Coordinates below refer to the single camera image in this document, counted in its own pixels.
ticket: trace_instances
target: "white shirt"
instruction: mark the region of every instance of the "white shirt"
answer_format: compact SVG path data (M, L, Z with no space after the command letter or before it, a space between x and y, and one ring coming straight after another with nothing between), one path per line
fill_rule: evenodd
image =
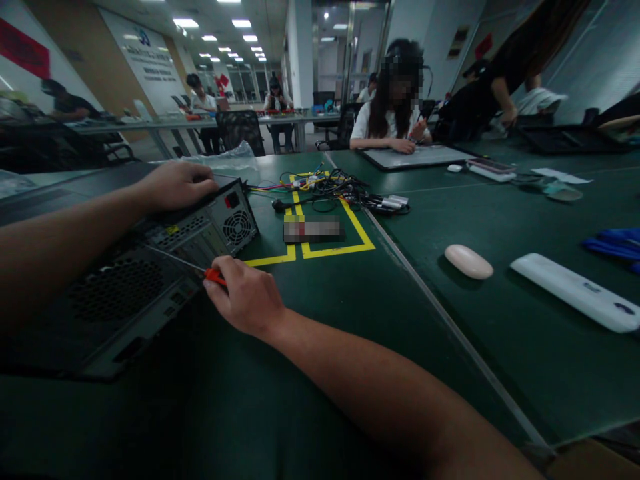
M374 97L375 97L375 90L371 92L371 94L369 94L369 87L364 87L360 92L360 95L358 95L356 102L358 103L368 102L372 100L372 98Z
M358 118L355 120L355 125L353 126L353 130L351 132L351 138L369 138L369 116L371 115L371 102L366 102L362 108L360 109L360 113L358 113ZM409 120L409 131L404 136L404 138L408 138L411 134L411 130L413 130L413 126L418 123L418 117L420 116L420 110L416 109L411 114L411 120ZM387 124L389 128L387 129L387 134L385 138L396 138L398 136L398 128L395 125L395 112L387 111L385 118L387 119ZM429 129L425 128L424 134L429 133Z
M191 92L191 108L192 109L216 109L218 110L218 106L215 102L215 98L210 95L205 95L205 100L200 100L195 92Z
M285 92L284 90L282 90L282 96L285 98L285 103L286 105L280 105L280 100L278 100L278 98L275 98L275 109L276 110L289 110L289 105L293 103L293 100L291 100L290 96L287 95L287 92ZM269 96L267 95L267 98L265 98L265 106L263 108L263 110L269 110Z

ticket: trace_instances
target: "fan grille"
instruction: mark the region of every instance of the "fan grille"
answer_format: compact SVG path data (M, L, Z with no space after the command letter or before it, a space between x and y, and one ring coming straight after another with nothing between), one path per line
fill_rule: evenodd
M89 323L122 321L138 313L164 287L161 268L126 259L106 265L71 288L75 318Z
M222 231L228 242L240 245L251 234L249 216L245 211L237 211L225 220Z

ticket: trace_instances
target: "red sign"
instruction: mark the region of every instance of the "red sign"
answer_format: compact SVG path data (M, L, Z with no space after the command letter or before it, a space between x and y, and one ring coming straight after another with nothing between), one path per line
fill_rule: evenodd
M482 57L484 57L485 53L491 50L492 46L493 46L493 38L491 34L488 34L484 38L484 40L482 40L482 42L480 42L478 46L475 48L475 59L480 60Z
M48 79L51 76L48 48L2 19L0 19L0 55L30 71L36 77Z

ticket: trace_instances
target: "tablet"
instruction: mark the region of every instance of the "tablet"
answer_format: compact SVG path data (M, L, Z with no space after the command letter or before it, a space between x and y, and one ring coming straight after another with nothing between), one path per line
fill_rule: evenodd
M418 145L415 152L410 155L398 153L392 149L358 150L358 152L382 171L430 167L481 157L476 153L439 143Z

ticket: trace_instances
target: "white power bank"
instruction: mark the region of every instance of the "white power bank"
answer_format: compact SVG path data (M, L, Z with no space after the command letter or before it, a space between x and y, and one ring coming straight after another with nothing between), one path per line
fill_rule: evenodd
M640 307L542 255L520 257L511 268L609 330L640 329Z

